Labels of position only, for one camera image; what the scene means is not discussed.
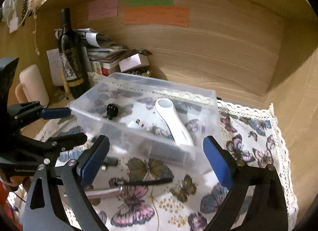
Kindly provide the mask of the stack of books and papers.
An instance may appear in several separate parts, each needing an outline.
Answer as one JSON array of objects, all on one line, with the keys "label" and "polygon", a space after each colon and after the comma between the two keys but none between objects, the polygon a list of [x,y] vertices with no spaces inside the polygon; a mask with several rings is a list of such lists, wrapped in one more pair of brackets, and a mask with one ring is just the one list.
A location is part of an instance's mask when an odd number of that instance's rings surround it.
[{"label": "stack of books and papers", "polygon": [[[104,34],[92,29],[73,29],[81,42],[83,60],[86,71],[93,71],[91,62],[105,64],[104,68],[115,67],[121,55],[128,51],[126,46],[121,46],[113,42]],[[59,41],[62,29],[55,30],[55,38]]]}]

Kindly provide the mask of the orange sticky note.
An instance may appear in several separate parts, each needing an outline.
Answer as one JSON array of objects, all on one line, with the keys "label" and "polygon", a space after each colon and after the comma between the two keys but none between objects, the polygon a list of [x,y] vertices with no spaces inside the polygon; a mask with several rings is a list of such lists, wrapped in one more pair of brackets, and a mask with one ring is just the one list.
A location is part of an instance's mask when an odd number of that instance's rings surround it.
[{"label": "orange sticky note", "polygon": [[124,8],[124,24],[163,24],[188,27],[190,9],[186,6],[139,6]]}]

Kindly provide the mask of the white tape roll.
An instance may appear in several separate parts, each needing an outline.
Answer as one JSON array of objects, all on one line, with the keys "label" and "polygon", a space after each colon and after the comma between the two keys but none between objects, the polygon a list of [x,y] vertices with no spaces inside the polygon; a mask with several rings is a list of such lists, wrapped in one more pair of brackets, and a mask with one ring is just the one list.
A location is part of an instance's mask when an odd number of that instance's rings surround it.
[{"label": "white tape roll", "polygon": [[128,123],[127,127],[132,129],[144,129],[146,131],[149,130],[149,126],[142,122],[140,119],[131,121],[130,123]]}]

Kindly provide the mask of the black round knob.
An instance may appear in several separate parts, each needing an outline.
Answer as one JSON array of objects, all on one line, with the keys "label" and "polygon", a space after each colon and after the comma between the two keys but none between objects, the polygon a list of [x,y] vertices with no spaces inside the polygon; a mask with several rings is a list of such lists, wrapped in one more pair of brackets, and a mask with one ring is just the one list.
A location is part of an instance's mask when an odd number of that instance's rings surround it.
[{"label": "black round knob", "polygon": [[116,118],[119,114],[119,107],[113,103],[107,105],[106,115],[103,116],[104,119],[112,120]]}]

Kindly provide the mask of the black usb dongle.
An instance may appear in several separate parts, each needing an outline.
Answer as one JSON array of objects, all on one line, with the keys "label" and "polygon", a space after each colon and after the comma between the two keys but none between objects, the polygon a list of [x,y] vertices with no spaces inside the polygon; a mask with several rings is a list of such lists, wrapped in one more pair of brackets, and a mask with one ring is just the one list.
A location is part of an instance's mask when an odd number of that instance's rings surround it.
[{"label": "black usb dongle", "polygon": [[101,165],[102,171],[106,171],[109,166],[117,166],[118,161],[115,157],[106,157]]}]

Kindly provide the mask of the clear plastic storage box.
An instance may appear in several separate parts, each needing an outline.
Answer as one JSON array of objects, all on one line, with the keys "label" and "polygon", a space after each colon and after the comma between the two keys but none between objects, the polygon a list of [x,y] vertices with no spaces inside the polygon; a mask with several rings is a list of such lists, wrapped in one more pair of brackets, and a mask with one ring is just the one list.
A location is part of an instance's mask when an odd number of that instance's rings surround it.
[{"label": "clear plastic storage box", "polygon": [[[192,137],[193,147],[175,143],[155,109],[156,100],[161,98],[173,102]],[[118,116],[112,120],[103,118],[110,103],[119,107]],[[189,153],[187,159],[184,163],[167,163],[197,173],[211,170],[203,151],[204,138],[221,140],[216,92],[171,81],[118,72],[108,77],[98,75],[93,78],[93,87],[71,103],[71,110],[85,132],[109,138],[113,153],[148,158],[140,153],[140,145],[145,141],[175,145]],[[149,130],[127,127],[137,119],[147,124]]]}]

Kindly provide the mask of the white note paper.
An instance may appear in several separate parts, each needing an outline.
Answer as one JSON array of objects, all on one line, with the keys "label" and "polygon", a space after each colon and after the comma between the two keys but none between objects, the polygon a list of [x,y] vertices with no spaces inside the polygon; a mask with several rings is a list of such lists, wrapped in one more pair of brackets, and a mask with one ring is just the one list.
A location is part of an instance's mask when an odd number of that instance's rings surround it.
[{"label": "white note paper", "polygon": [[61,77],[62,63],[60,58],[59,49],[52,49],[46,51],[51,78],[54,86],[63,86],[63,80]]}]

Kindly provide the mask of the white handheld massager device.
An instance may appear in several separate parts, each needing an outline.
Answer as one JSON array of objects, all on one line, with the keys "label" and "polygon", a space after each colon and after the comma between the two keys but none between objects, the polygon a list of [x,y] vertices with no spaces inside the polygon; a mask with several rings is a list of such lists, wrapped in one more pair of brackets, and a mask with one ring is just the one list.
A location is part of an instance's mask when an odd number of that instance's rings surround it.
[{"label": "white handheld massager device", "polygon": [[167,98],[157,99],[155,109],[169,128],[175,143],[178,145],[194,146],[191,135],[180,120],[173,102]]}]

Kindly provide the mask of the silver metal pen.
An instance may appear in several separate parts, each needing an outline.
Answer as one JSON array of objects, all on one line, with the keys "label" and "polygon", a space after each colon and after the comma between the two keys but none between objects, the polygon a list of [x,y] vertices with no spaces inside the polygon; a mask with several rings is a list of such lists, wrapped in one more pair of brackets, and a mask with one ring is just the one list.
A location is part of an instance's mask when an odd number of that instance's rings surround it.
[{"label": "silver metal pen", "polygon": [[118,196],[123,191],[123,188],[123,186],[116,186],[114,188],[85,191],[85,195],[89,199],[112,198]]}]

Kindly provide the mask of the dark wine bottle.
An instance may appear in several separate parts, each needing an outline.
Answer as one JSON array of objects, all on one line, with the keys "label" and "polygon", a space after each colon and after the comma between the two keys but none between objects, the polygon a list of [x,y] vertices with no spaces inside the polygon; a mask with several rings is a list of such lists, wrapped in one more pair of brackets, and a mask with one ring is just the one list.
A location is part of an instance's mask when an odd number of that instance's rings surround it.
[{"label": "dark wine bottle", "polygon": [[85,62],[82,56],[81,42],[78,34],[72,29],[70,9],[61,10],[62,32],[58,46],[64,76],[74,99],[90,89]]}]

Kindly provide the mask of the dark cylindrical tube gold caps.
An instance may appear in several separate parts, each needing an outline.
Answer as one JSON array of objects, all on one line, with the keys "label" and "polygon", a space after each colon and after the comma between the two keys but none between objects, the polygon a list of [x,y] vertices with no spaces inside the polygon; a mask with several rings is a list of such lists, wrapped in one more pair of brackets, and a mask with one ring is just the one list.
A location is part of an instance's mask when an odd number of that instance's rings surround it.
[{"label": "dark cylindrical tube gold caps", "polygon": [[143,142],[140,145],[140,153],[151,159],[175,163],[184,163],[189,154],[178,146],[156,141]]}]

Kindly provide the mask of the cream pillar mug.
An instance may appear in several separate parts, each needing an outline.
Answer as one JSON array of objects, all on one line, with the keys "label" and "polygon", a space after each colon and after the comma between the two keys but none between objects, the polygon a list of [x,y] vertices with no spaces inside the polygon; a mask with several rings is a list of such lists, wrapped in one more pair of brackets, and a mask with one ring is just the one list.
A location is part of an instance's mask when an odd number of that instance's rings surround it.
[{"label": "cream pillar mug", "polygon": [[25,68],[19,74],[15,95],[19,103],[39,101],[42,106],[48,105],[48,93],[36,64]]}]

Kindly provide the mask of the green sticky note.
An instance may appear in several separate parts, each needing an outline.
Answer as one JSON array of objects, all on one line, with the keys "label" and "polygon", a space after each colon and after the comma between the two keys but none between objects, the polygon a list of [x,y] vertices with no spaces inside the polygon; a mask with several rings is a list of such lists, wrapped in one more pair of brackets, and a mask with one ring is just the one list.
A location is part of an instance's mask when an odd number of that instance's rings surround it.
[{"label": "green sticky note", "polygon": [[127,0],[127,7],[172,6],[174,0]]}]

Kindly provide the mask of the butterfly print tablecloth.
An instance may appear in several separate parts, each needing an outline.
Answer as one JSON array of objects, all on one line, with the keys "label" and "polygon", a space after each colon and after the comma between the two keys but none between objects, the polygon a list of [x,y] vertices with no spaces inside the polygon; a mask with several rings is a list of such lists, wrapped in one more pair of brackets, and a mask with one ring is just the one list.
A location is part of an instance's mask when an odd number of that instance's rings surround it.
[{"label": "butterfly print tablecloth", "polygon": [[[288,150],[274,115],[274,107],[249,108],[217,99],[223,149],[236,160],[252,167],[272,164],[285,195],[288,229],[296,224],[299,211],[293,192]],[[96,136],[85,132],[73,114],[66,119],[48,121],[36,138],[45,141],[53,136],[84,132],[85,147]],[[151,181],[173,176],[170,184],[126,187],[116,197],[95,203],[102,222],[110,230],[203,230],[220,209],[228,190],[220,184],[214,170],[197,173],[167,162],[144,156],[109,155],[117,166],[100,170],[93,186],[108,188],[112,180]]]}]

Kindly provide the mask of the small white box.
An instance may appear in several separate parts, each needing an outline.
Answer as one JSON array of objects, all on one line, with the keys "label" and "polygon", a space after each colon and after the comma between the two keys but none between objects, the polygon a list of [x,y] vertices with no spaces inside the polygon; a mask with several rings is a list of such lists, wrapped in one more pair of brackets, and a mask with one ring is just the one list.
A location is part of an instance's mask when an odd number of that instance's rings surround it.
[{"label": "small white box", "polygon": [[149,66],[149,60],[147,56],[142,54],[134,54],[126,59],[123,59],[119,62],[119,67],[121,72],[126,72],[142,67]]}]

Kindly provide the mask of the pink sticky note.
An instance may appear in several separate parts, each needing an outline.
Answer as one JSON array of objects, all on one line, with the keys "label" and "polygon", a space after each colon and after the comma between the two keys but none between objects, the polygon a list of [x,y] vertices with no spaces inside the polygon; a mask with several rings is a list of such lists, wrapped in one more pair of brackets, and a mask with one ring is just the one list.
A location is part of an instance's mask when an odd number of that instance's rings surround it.
[{"label": "pink sticky note", "polygon": [[116,17],[118,0],[95,0],[88,3],[88,21]]}]

